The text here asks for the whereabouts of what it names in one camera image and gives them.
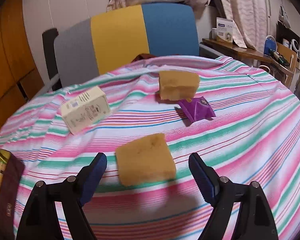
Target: cardboard box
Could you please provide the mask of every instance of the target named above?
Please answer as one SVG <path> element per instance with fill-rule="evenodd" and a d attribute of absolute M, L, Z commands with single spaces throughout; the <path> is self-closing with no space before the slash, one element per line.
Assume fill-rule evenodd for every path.
<path fill-rule="evenodd" d="M 72 134 L 104 118 L 111 112 L 106 94 L 98 86 L 61 106 L 61 116 Z"/>
<path fill-rule="evenodd" d="M 232 43 L 233 21 L 217 17 L 217 41 Z"/>

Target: yellow chair panel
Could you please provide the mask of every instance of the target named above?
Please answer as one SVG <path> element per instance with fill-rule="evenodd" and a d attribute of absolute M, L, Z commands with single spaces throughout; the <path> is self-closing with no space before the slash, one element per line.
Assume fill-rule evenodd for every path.
<path fill-rule="evenodd" d="M 91 36 L 99 74 L 149 53 L 141 5 L 129 6 L 91 18 Z"/>

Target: striped tablecloth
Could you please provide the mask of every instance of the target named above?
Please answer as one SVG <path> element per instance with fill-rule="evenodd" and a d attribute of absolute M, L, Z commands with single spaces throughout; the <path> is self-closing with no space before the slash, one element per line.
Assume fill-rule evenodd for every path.
<path fill-rule="evenodd" d="M 200 75 L 196 97 L 205 96 L 217 117 L 189 125 L 177 104 L 160 103 L 158 72 L 171 69 Z M 106 93 L 112 114 L 74 136 L 59 107 L 95 85 Z M 158 132 L 165 134 L 176 163 L 176 180 L 123 187 L 115 149 Z M 142 60 L 35 98 L 2 127 L 0 148 L 26 164 L 15 233 L 36 181 L 61 182 L 88 165 L 97 152 L 107 155 L 108 167 L 84 212 L 98 239 L 197 239 L 212 209 L 189 171 L 192 152 L 233 182 L 259 181 L 280 240 L 293 239 L 300 229 L 300 102 L 263 70 L 229 57 Z M 56 206 L 63 234 L 71 239 L 61 204 Z M 238 208 L 237 203 L 224 239 L 231 237 Z"/>

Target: purple package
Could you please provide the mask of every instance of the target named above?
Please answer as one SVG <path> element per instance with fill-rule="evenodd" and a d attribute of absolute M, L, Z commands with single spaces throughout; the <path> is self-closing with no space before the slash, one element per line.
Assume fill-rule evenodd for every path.
<path fill-rule="evenodd" d="M 216 117 L 213 109 L 204 97 L 182 99 L 178 103 L 191 122 Z"/>

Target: wooden drawer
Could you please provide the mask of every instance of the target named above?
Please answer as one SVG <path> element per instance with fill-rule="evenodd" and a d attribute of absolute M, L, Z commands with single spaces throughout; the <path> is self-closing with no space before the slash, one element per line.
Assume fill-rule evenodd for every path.
<path fill-rule="evenodd" d="M 0 124 L 6 120 L 21 106 L 26 103 L 17 85 L 13 86 L 2 98 L 0 98 Z"/>
<path fill-rule="evenodd" d="M 20 84 L 29 99 L 33 98 L 34 95 L 44 86 L 37 68 L 21 79 Z"/>

